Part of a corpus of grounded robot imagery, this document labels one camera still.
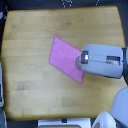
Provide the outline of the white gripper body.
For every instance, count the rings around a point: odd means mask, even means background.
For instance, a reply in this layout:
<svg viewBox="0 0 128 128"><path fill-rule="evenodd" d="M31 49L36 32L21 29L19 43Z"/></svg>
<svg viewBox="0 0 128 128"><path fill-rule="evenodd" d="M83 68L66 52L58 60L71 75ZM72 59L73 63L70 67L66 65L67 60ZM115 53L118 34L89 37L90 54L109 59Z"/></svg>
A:
<svg viewBox="0 0 128 128"><path fill-rule="evenodd" d="M120 79L123 73L123 50L116 46L84 45L76 65L84 73Z"/></svg>

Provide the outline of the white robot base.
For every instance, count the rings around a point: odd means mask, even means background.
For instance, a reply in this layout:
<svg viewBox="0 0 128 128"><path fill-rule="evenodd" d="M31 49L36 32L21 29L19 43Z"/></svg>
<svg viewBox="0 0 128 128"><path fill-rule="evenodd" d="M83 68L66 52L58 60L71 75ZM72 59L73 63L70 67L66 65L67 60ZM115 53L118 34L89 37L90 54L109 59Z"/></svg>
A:
<svg viewBox="0 0 128 128"><path fill-rule="evenodd" d="M116 128L116 122L108 112L102 111L95 119L91 128Z"/></svg>

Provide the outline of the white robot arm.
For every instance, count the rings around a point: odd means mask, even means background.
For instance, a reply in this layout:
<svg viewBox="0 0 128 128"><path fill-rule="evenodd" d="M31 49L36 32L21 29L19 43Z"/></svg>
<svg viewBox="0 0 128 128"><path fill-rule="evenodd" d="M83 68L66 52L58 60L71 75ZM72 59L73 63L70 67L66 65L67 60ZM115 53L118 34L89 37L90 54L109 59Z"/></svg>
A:
<svg viewBox="0 0 128 128"><path fill-rule="evenodd" d="M84 72L113 78L119 83L109 112L101 112L92 128L128 128L128 47L88 44L76 59Z"/></svg>

